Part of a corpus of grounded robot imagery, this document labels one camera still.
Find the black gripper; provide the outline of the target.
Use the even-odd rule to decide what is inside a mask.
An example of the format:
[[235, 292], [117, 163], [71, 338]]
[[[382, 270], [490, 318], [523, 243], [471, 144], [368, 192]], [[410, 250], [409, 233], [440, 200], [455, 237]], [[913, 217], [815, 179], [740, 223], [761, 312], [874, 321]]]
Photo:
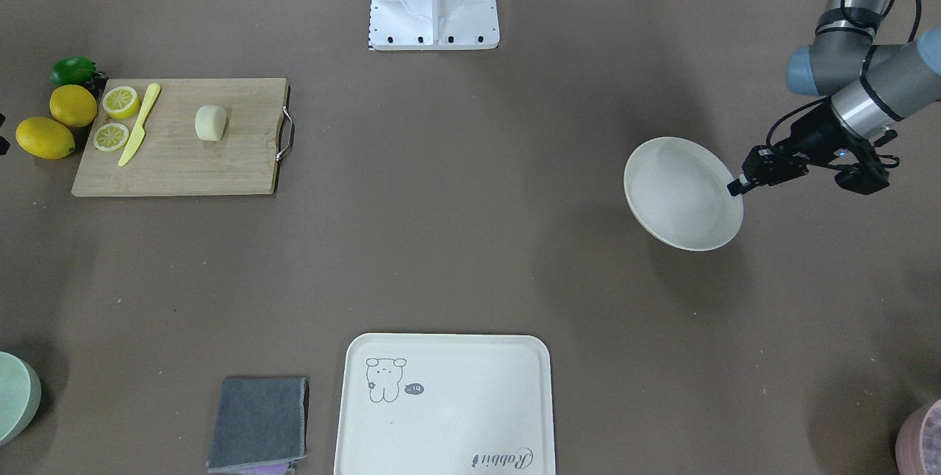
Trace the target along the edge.
[[727, 184], [732, 197], [761, 186], [776, 186], [806, 176], [810, 167], [834, 171], [844, 190], [870, 196], [890, 186], [888, 154], [879, 154], [869, 140], [845, 129], [830, 99], [817, 99], [775, 122], [765, 143], [754, 146], [743, 161], [742, 174]]

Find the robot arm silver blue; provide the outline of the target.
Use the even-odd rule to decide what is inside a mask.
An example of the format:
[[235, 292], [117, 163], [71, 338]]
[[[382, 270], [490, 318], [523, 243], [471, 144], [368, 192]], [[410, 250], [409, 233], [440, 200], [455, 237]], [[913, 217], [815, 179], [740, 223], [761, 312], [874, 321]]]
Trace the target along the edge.
[[[830, 169], [844, 190], [869, 196], [890, 183], [900, 163], [879, 149], [894, 126], [940, 96], [939, 29], [918, 33], [915, 17], [903, 45], [878, 45], [875, 36], [895, 0], [827, 0], [809, 46], [794, 50], [787, 87], [815, 100], [785, 116], [790, 132], [767, 133], [743, 161], [732, 196]], [[915, 0], [915, 6], [921, 1]]]

